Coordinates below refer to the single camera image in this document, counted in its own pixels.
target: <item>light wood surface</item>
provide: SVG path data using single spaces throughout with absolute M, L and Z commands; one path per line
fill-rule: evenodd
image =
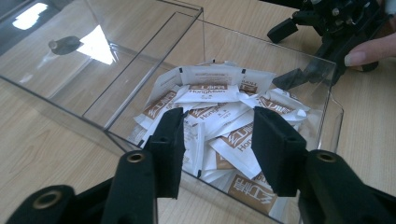
M 204 7 L 206 21 L 263 39 L 293 12 L 256 0 L 184 2 Z M 128 43 L 128 38 L 123 35 L 120 41 Z M 313 54 L 320 38 L 312 28 L 303 27 L 281 45 Z M 348 70 L 332 89 L 345 109 L 338 153 L 364 183 L 392 195 L 396 195 L 394 71 L 394 58 L 371 73 Z M 44 117 L 14 93 L 0 81 L 0 223 L 38 189 L 66 184 L 79 193 L 110 178 L 119 158 Z M 272 222 L 188 175 L 183 175 L 177 201 L 159 200 L 159 219 L 160 223 Z

